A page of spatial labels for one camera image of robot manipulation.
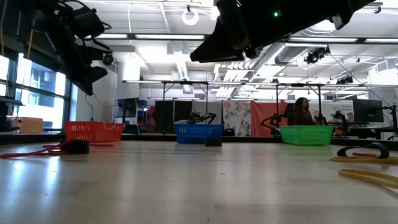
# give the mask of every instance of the laundry basket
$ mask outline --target laundry basket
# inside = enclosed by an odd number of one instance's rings
[[[205,143],[207,138],[221,138],[223,125],[217,124],[176,124],[178,143]]]
[[[94,121],[66,121],[65,134],[67,140],[82,139],[89,142],[120,141],[124,124],[94,122]]]
[[[280,127],[282,140],[300,146],[326,146],[330,144],[333,126],[295,125]]]

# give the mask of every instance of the dark hair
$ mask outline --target dark hair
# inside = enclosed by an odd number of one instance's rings
[[[299,99],[296,100],[296,102],[294,103],[294,107],[293,107],[293,114],[301,114],[303,113],[303,101],[307,101],[307,107],[305,108],[305,111],[309,111],[309,103],[308,100],[304,97],[300,97]]]

